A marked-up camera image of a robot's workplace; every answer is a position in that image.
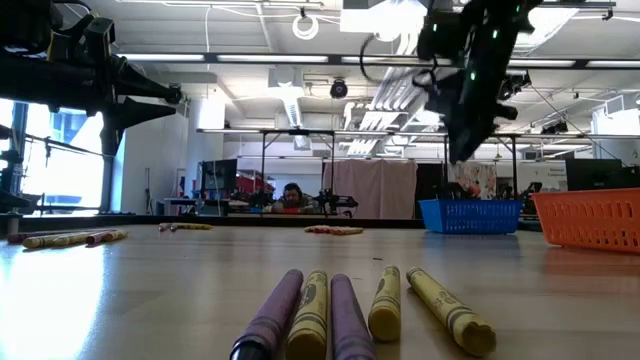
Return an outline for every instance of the blue basket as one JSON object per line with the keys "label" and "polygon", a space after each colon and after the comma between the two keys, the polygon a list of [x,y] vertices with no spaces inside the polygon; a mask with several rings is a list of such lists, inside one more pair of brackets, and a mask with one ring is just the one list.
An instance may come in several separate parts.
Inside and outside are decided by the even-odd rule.
{"label": "blue basket", "polygon": [[421,200],[424,226],[443,234],[508,234],[518,229],[517,200]]}

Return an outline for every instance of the person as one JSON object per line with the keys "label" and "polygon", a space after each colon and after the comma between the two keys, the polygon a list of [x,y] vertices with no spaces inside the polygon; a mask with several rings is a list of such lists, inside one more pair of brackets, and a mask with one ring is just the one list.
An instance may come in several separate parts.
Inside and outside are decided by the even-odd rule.
{"label": "person", "polygon": [[285,185],[282,197],[271,207],[271,212],[299,212],[304,214],[320,214],[318,202],[306,195],[296,183]]}

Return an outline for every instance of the plastic basket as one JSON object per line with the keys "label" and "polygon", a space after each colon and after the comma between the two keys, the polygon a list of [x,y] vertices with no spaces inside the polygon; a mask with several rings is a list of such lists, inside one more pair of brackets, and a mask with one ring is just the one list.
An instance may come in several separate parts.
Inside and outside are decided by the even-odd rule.
{"label": "plastic basket", "polygon": [[517,200],[421,200],[424,226],[444,234],[508,234],[518,228]]}
{"label": "plastic basket", "polygon": [[549,244],[640,254],[640,189],[538,193]]}

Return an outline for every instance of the orange basket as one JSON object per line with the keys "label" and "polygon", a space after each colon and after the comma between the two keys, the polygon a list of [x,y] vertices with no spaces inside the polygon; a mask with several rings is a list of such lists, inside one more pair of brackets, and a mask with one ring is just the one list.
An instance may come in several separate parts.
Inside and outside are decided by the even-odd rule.
{"label": "orange basket", "polygon": [[549,244],[640,254],[640,189],[533,195]]}

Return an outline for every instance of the purple crayon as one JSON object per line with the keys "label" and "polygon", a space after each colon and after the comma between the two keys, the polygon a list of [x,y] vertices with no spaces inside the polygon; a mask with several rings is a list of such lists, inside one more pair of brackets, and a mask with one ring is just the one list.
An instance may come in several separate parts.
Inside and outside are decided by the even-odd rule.
{"label": "purple crayon", "polygon": [[271,360],[285,336],[287,320],[295,309],[304,276],[298,269],[287,271],[280,283],[231,350],[231,360]]}
{"label": "purple crayon", "polygon": [[333,277],[331,296],[333,360],[376,360],[373,341],[347,276]]}

